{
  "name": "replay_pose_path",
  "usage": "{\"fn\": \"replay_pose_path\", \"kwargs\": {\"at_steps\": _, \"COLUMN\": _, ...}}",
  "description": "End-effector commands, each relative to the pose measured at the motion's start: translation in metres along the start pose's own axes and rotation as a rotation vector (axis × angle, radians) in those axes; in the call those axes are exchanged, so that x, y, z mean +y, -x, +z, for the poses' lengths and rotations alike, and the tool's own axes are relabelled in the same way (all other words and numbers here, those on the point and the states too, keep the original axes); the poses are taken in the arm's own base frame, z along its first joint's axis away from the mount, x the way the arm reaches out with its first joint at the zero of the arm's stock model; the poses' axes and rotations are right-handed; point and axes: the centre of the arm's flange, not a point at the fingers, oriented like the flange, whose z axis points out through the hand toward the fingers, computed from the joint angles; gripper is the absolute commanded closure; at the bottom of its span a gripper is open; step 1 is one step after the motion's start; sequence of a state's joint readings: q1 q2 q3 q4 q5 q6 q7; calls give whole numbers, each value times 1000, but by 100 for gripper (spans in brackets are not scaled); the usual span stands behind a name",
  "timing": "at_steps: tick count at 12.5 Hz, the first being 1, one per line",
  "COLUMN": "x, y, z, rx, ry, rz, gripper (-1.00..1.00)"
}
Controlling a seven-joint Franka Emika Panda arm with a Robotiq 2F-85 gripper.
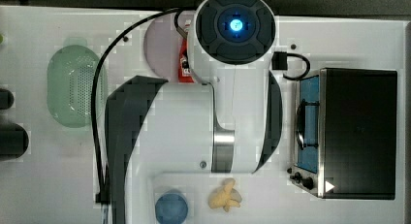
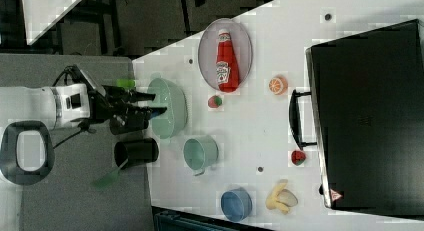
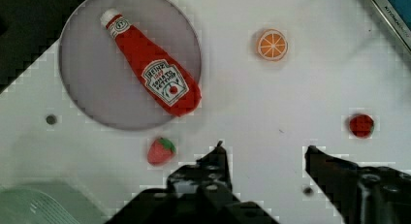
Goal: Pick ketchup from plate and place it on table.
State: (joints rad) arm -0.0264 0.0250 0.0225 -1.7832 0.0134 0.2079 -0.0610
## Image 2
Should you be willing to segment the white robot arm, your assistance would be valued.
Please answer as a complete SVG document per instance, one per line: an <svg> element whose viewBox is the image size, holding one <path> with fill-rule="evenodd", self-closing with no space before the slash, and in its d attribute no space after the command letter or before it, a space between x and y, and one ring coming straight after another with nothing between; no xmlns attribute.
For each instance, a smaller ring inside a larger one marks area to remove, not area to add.
<svg viewBox="0 0 424 231"><path fill-rule="evenodd" d="M76 128L88 132L93 124L115 121L119 132L143 130L165 107L138 107L154 94L120 87L100 89L85 84L59 87L1 89L1 177L27 186L45 179L55 162L51 132Z"/></svg>

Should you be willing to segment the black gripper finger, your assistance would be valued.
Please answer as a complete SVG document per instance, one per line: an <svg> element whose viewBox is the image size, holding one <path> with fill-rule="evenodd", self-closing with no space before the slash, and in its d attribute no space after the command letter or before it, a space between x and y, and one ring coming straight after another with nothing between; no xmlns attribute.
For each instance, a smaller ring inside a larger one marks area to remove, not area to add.
<svg viewBox="0 0 424 231"><path fill-rule="evenodd" d="M147 117L157 117L159 115L164 114L167 111L166 107L135 107L135 113L140 113Z"/></svg>
<svg viewBox="0 0 424 231"><path fill-rule="evenodd" d="M132 92L129 94L129 102L135 103L139 101L153 101L155 99L155 94L142 93L142 92Z"/></svg>

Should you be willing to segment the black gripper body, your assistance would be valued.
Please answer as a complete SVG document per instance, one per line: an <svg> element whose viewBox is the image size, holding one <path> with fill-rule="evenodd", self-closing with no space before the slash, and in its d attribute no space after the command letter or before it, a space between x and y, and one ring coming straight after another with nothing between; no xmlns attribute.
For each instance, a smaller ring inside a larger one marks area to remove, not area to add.
<svg viewBox="0 0 424 231"><path fill-rule="evenodd" d="M129 94L135 91L107 85L102 90L88 87L90 116L87 118L87 130L90 131L91 125L107 120L113 135L147 129L151 117L135 113L136 102L129 102Z"/></svg>

